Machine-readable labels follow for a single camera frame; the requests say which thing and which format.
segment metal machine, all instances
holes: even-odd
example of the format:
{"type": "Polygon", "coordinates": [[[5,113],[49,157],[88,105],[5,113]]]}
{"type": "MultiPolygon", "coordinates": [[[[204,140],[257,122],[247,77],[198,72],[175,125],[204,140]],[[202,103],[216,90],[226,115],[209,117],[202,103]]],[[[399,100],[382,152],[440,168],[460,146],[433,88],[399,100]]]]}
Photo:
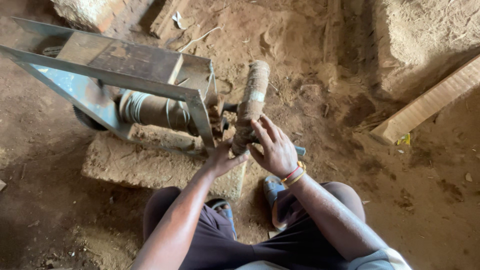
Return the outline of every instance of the metal machine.
{"type": "Polygon", "coordinates": [[[237,111],[217,93],[210,59],[25,19],[12,24],[12,44],[0,51],[71,102],[89,127],[207,157],[228,128],[223,112],[237,111]],[[144,125],[162,128],[147,136],[144,125]]]}

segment red thread bracelet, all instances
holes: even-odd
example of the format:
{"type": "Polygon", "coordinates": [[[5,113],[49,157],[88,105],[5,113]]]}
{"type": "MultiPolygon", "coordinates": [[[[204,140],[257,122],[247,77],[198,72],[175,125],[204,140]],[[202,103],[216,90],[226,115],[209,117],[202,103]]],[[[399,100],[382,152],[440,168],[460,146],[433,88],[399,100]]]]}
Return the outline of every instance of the red thread bracelet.
{"type": "Polygon", "coordinates": [[[299,168],[303,167],[303,163],[301,161],[297,161],[297,164],[298,164],[298,167],[296,169],[294,169],[291,174],[289,174],[287,177],[282,179],[282,183],[285,182],[289,177],[291,177],[299,168]]]}

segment dirt floor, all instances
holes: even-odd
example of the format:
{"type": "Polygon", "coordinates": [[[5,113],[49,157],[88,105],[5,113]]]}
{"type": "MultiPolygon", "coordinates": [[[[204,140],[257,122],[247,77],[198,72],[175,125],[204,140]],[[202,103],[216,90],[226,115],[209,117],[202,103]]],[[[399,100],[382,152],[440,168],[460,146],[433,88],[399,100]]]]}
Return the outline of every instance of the dirt floor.
{"type": "MultiPolygon", "coordinates": [[[[372,86],[378,66],[369,58],[376,51],[368,1],[343,6],[335,84],[329,82],[332,67],[323,63],[326,1],[223,6],[192,1],[182,16],[195,24],[176,40],[144,31],[154,16],[126,38],[178,49],[225,24],[187,51],[213,60],[219,91],[229,102],[241,99],[249,62],[267,61],[278,91],[269,87],[264,112],[307,148],[302,160],[314,179],[351,185],[365,203],[367,223],[414,269],[477,269],[480,89],[416,128],[411,146],[382,146],[369,137],[369,125],[405,102],[379,98],[372,86]]],[[[65,25],[48,0],[0,0],[0,15],[65,25]]],[[[0,179],[8,184],[0,192],[0,269],[128,268],[142,245],[142,212],[153,191],[81,176],[95,132],[78,123],[67,101],[16,64],[0,59],[0,67],[0,179]]],[[[241,199],[233,204],[242,243],[263,241],[273,230],[261,188],[267,175],[248,161],[241,199]]]]}

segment dark shorts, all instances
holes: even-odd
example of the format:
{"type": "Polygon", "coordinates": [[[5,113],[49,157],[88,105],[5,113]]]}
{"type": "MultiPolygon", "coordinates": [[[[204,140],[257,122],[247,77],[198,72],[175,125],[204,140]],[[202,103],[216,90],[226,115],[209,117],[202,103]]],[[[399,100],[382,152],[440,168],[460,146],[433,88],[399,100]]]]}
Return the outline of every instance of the dark shorts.
{"type": "MultiPolygon", "coordinates": [[[[350,186],[338,182],[321,185],[365,221],[360,197],[350,186]]],[[[162,188],[148,201],[144,214],[145,240],[180,192],[177,187],[162,188]]],[[[180,269],[234,269],[258,260],[292,270],[348,267],[348,262],[325,239],[288,189],[278,193],[277,219],[288,224],[286,230],[265,242],[245,245],[233,240],[233,231],[226,217],[204,205],[180,269]]]]}

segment foot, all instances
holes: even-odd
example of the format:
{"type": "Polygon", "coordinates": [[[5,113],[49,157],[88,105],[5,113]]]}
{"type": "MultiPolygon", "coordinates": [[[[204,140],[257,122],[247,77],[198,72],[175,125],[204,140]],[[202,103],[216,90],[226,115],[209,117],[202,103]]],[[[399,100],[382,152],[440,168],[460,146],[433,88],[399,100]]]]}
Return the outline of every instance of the foot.
{"type": "Polygon", "coordinates": [[[264,193],[265,197],[270,205],[272,211],[272,223],[276,230],[279,232],[284,231],[287,228],[285,223],[278,222],[276,212],[276,199],[278,192],[285,190],[280,178],[276,176],[268,176],[264,181],[264,193]]]}
{"type": "Polygon", "coordinates": [[[232,224],[233,230],[233,240],[237,240],[237,232],[235,231],[235,226],[233,225],[233,213],[230,207],[230,204],[223,199],[215,199],[206,203],[210,208],[215,210],[218,214],[226,216],[230,224],[232,224]]]}

